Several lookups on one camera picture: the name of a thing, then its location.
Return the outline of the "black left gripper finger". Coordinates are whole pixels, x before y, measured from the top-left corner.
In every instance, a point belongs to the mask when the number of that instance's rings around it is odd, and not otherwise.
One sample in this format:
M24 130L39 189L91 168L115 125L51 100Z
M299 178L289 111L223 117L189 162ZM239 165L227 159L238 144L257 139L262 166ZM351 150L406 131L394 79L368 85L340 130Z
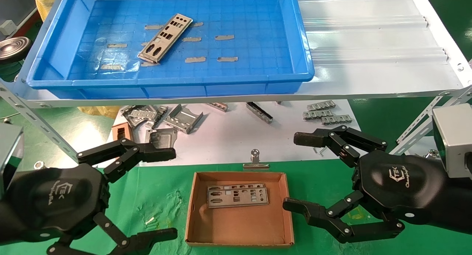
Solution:
M169 161L176 158L174 148L156 148L151 143L135 143L129 139L119 139L100 145L76 155L78 163L90 166L114 159L104 169L108 183L115 183L140 162L153 163Z
M176 228L152 230L126 237L102 212L96 214L93 221L116 243L110 255L148 255L156 243L177 238ZM46 253L48 255L91 255L91 253L71 248L72 241L73 237L64 235L51 245Z

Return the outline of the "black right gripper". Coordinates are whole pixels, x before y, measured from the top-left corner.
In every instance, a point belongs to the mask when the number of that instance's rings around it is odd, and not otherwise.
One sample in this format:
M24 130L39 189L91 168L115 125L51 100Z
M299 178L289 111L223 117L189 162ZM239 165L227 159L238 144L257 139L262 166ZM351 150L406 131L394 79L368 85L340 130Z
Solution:
M329 148L344 164L356 167L356 190L329 208L293 198L282 203L284 210L302 214L309 226L326 230L339 243L396 238L405 229L400 220L471 233L471 180L450 178L442 161L385 153L386 141L344 125L296 132L294 144ZM361 157L354 148L368 154ZM360 203L382 221L344 223L341 218Z

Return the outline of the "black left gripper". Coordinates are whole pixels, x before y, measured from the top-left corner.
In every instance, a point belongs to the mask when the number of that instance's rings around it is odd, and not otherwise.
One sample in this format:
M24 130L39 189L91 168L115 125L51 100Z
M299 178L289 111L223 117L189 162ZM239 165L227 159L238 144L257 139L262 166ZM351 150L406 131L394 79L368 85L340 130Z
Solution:
M1 244L80 239L110 196L103 174L87 164L16 173L1 198Z

